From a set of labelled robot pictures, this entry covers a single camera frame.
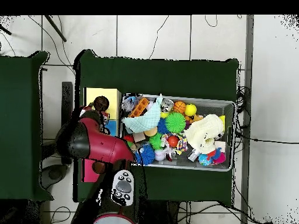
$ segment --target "green spiky ball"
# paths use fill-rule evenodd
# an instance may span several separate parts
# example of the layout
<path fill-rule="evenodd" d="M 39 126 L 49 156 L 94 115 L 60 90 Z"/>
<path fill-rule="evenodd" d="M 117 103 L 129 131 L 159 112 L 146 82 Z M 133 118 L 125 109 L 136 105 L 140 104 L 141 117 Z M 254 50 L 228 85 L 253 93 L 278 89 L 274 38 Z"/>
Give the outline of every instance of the green spiky ball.
<path fill-rule="evenodd" d="M 152 145 L 153 149 L 161 149 L 161 136 L 162 134 L 156 133 L 154 136 L 149 138 L 149 142 Z"/>
<path fill-rule="evenodd" d="M 186 126 L 186 120 L 181 113 L 170 113 L 166 118 L 165 125 L 170 132 L 180 133 Z"/>

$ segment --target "orange basketball toy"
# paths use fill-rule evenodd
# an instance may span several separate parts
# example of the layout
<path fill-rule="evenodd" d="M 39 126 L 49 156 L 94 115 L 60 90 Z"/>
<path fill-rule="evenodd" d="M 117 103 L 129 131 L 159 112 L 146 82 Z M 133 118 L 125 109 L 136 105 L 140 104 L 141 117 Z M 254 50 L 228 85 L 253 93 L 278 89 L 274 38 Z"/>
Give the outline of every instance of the orange basketball toy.
<path fill-rule="evenodd" d="M 175 105 L 173 106 L 173 111 L 177 113 L 184 113 L 186 110 L 186 104 L 182 101 L 176 101 Z"/>

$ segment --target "white robot controller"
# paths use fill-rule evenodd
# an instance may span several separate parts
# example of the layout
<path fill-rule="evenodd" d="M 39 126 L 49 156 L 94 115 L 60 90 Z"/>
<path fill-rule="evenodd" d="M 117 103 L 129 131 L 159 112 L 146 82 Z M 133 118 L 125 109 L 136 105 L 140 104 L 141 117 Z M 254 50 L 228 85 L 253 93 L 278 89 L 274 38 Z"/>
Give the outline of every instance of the white robot controller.
<path fill-rule="evenodd" d="M 115 174 L 111 190 L 111 200 L 121 206 L 130 206 L 134 198 L 134 177 L 128 170 Z"/>

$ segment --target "dark green table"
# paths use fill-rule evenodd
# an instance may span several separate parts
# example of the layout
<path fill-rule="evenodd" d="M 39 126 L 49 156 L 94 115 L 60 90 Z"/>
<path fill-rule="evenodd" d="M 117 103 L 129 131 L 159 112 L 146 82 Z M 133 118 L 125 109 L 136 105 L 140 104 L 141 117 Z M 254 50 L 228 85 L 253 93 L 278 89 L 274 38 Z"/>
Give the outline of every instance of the dark green table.
<path fill-rule="evenodd" d="M 165 61 L 98 58 L 83 50 L 75 60 L 75 104 L 83 105 L 86 88 L 116 88 L 121 93 L 193 97 L 236 101 L 238 61 Z M 83 201 L 92 183 L 81 182 L 74 171 L 74 201 Z M 134 167 L 137 178 L 142 172 Z M 150 200 L 221 201 L 231 206 L 232 169 L 227 172 L 146 167 Z"/>

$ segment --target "gray plastic bin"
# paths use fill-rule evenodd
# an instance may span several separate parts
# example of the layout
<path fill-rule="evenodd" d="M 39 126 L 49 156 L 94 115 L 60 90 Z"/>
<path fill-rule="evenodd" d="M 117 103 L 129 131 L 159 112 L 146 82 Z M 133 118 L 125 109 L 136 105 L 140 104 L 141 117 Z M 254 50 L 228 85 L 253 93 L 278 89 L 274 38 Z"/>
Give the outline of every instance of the gray plastic bin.
<path fill-rule="evenodd" d="M 122 100 L 131 94 L 125 94 Z M 155 100 L 159 96 L 139 94 L 138 99 L 146 97 L 148 100 Z M 198 161 L 192 162 L 188 159 L 188 156 L 192 153 L 193 148 L 188 144 L 188 150 L 183 152 L 181 155 L 176 155 L 172 162 L 168 160 L 163 160 L 161 162 L 154 161 L 148 166 L 152 167 L 167 167 L 173 169 L 193 169 L 193 170 L 211 170 L 218 172 L 226 172 L 232 168 L 234 159 L 234 142 L 235 142 L 235 127 L 236 127 L 236 116 L 237 107 L 233 101 L 223 101 L 223 100 L 206 100 L 206 99 L 194 99 L 194 98 L 184 98 L 184 97 L 172 97 L 163 96 L 164 99 L 171 99 L 173 102 L 181 100 L 186 104 L 193 103 L 197 107 L 197 113 L 203 115 L 204 117 L 208 114 L 216 114 L 217 116 L 225 115 L 225 132 L 223 137 L 219 141 L 226 142 L 225 155 L 226 161 L 217 165 L 203 166 Z M 125 126 L 120 123 L 120 137 L 126 134 Z"/>

